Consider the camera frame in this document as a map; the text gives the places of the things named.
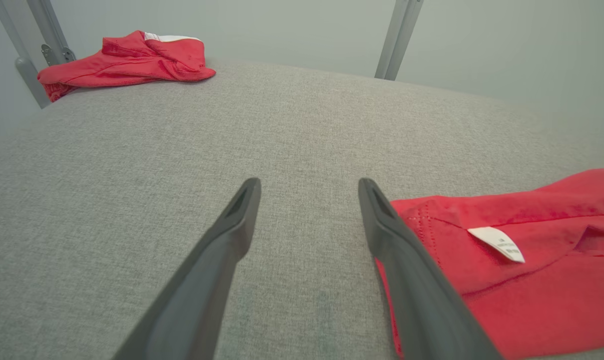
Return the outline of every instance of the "red garment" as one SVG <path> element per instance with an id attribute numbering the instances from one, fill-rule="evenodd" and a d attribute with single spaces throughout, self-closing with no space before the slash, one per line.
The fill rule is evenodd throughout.
<path id="1" fill-rule="evenodd" d="M 197 82 L 215 75 L 206 68 L 204 43 L 185 36 L 157 36 L 136 31 L 123 38 L 103 38 L 102 49 L 84 59 L 49 66 L 37 80 L 51 101 L 79 87 L 118 87 L 156 80 Z"/>
<path id="2" fill-rule="evenodd" d="M 604 347 L 604 169 L 534 191 L 391 205 L 505 358 Z M 486 226 L 506 233 L 526 263 L 508 260 L 467 231 Z M 388 296 L 384 267 L 377 265 Z M 392 326 L 402 357 L 394 318 Z"/>

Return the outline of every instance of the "crumpled red cloth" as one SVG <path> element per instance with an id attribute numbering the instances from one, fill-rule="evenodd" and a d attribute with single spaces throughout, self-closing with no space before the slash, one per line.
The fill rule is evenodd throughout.
<path id="1" fill-rule="evenodd" d="M 185 36 L 157 36 L 136 30 L 103 38 L 94 55 L 43 69 L 37 80 L 51 101 L 80 87 L 118 87 L 157 80 L 198 82 L 215 75 L 206 67 L 204 43 Z"/>
<path id="2" fill-rule="evenodd" d="M 505 358 L 604 347 L 604 169 L 533 191 L 391 205 Z M 487 226 L 506 233 L 526 262 L 508 260 L 467 231 Z M 384 266 L 377 266 L 388 296 Z"/>

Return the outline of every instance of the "red cloth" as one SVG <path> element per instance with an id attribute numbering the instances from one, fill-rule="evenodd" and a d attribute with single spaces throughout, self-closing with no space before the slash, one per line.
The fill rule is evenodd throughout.
<path id="1" fill-rule="evenodd" d="M 204 62 L 204 43 L 185 36 L 157 36 L 137 30 L 103 38 L 96 54 L 40 71 L 37 80 L 51 101 L 79 87 L 118 87 L 156 80 L 197 82 L 215 75 Z"/>
<path id="2" fill-rule="evenodd" d="M 391 205 L 505 358 L 604 347 L 604 169 L 534 191 Z M 526 263 L 508 260 L 467 231 L 485 226 L 506 233 Z M 377 266 L 388 296 L 384 266 Z M 402 357 L 395 319 L 392 326 Z"/>

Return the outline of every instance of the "gray textile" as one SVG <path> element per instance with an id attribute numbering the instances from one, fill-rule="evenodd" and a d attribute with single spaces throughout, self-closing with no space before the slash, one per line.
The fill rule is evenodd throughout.
<path id="1" fill-rule="evenodd" d="M 390 199 L 479 196 L 604 167 L 604 121 L 340 73 L 209 66 L 218 74 L 200 83 L 76 91 L 0 146 L 0 359 L 112 356 L 252 176 L 260 212 L 216 357 L 393 359 L 359 178 Z"/>

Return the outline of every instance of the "white clothing tag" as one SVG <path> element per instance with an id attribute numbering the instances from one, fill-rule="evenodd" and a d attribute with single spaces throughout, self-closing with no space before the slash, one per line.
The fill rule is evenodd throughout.
<path id="1" fill-rule="evenodd" d="M 494 227 L 469 228 L 468 232 L 477 239 L 496 248 L 504 256 L 518 263 L 525 263 L 524 255 L 505 232 Z"/>

